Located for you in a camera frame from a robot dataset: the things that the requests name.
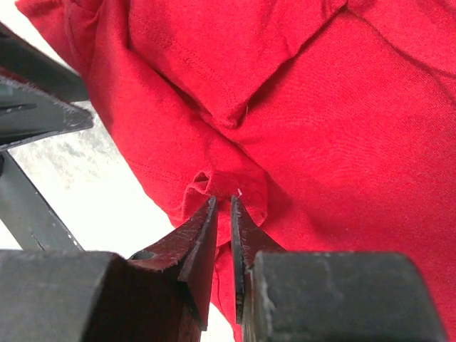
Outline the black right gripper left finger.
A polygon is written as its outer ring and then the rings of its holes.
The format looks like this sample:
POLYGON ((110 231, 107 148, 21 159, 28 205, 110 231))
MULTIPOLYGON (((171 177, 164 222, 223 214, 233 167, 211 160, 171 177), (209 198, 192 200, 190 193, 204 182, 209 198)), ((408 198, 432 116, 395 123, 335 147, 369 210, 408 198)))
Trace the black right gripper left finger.
POLYGON ((3 341, 198 341, 207 329, 217 201, 129 259, 1 252, 3 341))

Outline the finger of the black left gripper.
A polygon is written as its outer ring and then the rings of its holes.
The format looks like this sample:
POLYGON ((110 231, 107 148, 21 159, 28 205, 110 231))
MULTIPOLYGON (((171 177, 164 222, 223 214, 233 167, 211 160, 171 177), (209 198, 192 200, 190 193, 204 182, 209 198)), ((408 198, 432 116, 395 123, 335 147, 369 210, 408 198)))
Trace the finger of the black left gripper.
POLYGON ((79 75, 1 25, 1 68, 67 102, 89 99, 79 75))
POLYGON ((30 83, 1 77, 1 150, 93 127, 92 114, 30 83))

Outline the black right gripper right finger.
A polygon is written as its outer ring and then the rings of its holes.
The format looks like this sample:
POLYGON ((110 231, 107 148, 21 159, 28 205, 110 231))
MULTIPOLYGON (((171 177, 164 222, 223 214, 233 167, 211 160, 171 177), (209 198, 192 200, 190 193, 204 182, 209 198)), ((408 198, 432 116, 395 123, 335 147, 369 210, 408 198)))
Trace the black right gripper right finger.
POLYGON ((446 341, 422 274, 388 252, 288 252, 231 201, 244 341, 446 341))

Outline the red t shirt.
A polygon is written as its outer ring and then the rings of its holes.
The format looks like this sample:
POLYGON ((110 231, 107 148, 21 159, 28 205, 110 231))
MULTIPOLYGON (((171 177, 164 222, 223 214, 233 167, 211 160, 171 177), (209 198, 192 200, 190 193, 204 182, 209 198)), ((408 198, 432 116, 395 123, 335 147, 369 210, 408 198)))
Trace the red t shirt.
POLYGON ((180 226, 219 202, 212 303, 235 319, 230 202, 281 246, 395 251, 455 337, 453 1, 17 1, 180 226))

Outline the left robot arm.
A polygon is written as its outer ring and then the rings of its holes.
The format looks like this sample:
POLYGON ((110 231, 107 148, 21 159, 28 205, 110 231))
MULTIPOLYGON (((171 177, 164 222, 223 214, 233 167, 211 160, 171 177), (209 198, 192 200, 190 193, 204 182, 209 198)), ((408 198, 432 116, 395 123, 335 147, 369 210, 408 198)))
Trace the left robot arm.
POLYGON ((1 221, 29 250, 82 247, 9 150, 93 127, 79 76, 1 25, 1 221))

